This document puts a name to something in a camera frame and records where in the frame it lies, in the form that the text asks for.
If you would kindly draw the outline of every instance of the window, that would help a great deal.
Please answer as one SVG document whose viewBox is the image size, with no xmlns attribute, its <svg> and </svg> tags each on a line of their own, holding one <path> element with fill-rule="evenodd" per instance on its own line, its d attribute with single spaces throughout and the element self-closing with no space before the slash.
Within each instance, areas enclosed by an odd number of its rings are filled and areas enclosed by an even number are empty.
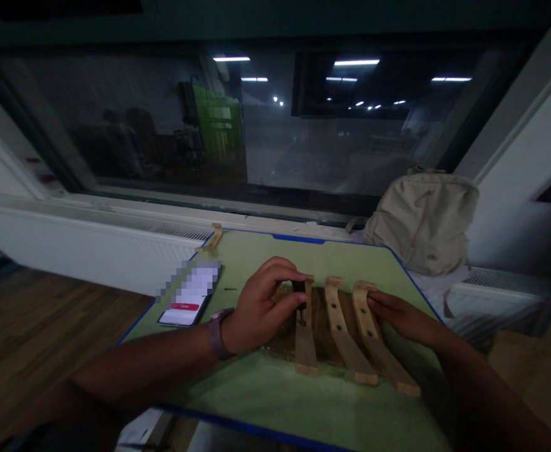
<svg viewBox="0 0 551 452">
<path fill-rule="evenodd" d="M 370 215 L 417 164 L 453 171 L 524 53 L 366 39 L 13 51 L 0 99 L 70 190 L 343 218 Z"/>
</svg>

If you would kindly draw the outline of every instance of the wooden floor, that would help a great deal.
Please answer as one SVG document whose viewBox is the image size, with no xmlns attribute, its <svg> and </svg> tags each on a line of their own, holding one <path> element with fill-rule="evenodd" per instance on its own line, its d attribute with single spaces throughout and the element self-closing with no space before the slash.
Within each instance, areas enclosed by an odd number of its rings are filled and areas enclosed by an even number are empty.
<svg viewBox="0 0 551 452">
<path fill-rule="evenodd" d="M 20 269 L 0 281 L 0 440 L 49 385 L 113 347 L 152 298 Z"/>
</svg>

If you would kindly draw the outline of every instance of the small wooden clip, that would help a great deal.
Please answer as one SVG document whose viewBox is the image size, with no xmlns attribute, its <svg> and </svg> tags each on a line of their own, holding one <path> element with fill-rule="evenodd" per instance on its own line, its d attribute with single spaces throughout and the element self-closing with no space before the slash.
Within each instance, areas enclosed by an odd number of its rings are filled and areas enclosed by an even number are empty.
<svg viewBox="0 0 551 452">
<path fill-rule="evenodd" d="M 317 377 L 318 358 L 315 354 L 313 343 L 313 330 L 311 328 L 311 289 L 315 278 L 307 275 L 305 279 L 305 293 L 309 298 L 303 314 L 296 312 L 296 372 L 311 377 Z"/>
<path fill-rule="evenodd" d="M 338 286 L 343 283 L 344 280 L 339 277 L 330 276 L 326 278 L 326 304 L 328 305 L 328 319 L 332 337 L 346 366 L 351 371 L 353 380 L 359 384 L 377 385 L 378 375 L 347 330 L 345 316 L 338 298 Z"/>
<path fill-rule="evenodd" d="M 221 240 L 221 235 L 223 234 L 223 226 L 219 223 L 213 223 L 213 227 L 215 228 L 215 232 L 213 233 L 213 236 L 209 239 L 209 241 L 206 243 L 206 245 L 194 248 L 194 251 L 196 252 L 203 252 L 203 251 L 212 251 L 217 246 L 217 243 L 219 243 L 219 240 Z"/>
<path fill-rule="evenodd" d="M 353 308 L 357 317 L 357 324 L 361 331 L 361 339 L 370 355 L 382 365 L 382 369 L 393 387 L 403 394 L 420 397 L 420 387 L 397 361 L 394 355 L 384 344 L 378 324 L 374 322 L 368 306 L 368 291 L 377 291 L 375 284 L 366 281 L 357 281 L 353 286 Z"/>
</svg>

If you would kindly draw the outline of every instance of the beige backpack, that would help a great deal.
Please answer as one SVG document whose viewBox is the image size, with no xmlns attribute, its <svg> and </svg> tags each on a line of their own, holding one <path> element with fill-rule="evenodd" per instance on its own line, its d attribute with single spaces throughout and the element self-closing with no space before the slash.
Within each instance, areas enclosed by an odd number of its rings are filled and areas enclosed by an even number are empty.
<svg viewBox="0 0 551 452">
<path fill-rule="evenodd" d="M 390 184 L 366 223 L 363 242 L 391 248 L 409 270 L 450 273 L 466 262 L 466 230 L 477 200 L 470 179 L 416 166 Z"/>
</svg>

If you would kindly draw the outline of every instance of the person's left hand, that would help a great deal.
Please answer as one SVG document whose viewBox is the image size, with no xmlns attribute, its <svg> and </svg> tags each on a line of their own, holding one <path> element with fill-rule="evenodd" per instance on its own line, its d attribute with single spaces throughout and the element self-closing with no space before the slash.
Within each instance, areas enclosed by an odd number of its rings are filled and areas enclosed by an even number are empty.
<svg viewBox="0 0 551 452">
<path fill-rule="evenodd" d="M 282 281 L 304 281 L 305 275 L 283 257 L 272 257 L 249 278 L 238 298 L 238 307 L 223 321 L 223 345 L 228 352 L 246 353 L 270 340 L 282 322 L 307 295 L 295 292 L 274 304 L 271 297 Z"/>
</svg>

